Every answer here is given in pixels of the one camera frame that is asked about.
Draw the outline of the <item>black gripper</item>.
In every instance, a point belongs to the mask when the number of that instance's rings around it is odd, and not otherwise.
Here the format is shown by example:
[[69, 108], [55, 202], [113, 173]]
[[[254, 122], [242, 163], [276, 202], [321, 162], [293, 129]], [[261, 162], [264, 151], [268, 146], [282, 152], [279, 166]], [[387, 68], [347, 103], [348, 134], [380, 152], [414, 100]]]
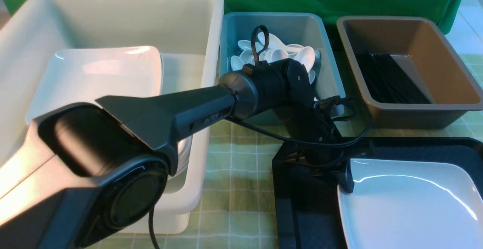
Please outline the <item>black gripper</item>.
[[290, 103], [281, 107], [281, 122], [296, 150], [285, 155], [283, 162], [301, 165], [320, 173], [336, 174], [338, 185], [352, 194], [355, 182], [345, 148], [336, 148], [343, 143], [331, 111], [343, 103], [340, 96], [313, 101], [309, 106]]

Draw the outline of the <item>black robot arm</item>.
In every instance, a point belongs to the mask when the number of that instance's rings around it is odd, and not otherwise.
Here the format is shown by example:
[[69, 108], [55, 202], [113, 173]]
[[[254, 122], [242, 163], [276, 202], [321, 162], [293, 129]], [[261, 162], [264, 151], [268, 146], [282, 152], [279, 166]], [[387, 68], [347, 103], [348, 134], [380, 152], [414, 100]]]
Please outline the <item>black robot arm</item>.
[[314, 101], [306, 68], [294, 59], [262, 61], [224, 74], [213, 87], [155, 97], [103, 96], [35, 118], [1, 168], [2, 249], [82, 249], [148, 216], [179, 166], [181, 140], [229, 120], [272, 109], [319, 168], [352, 193], [350, 163], [329, 110]]

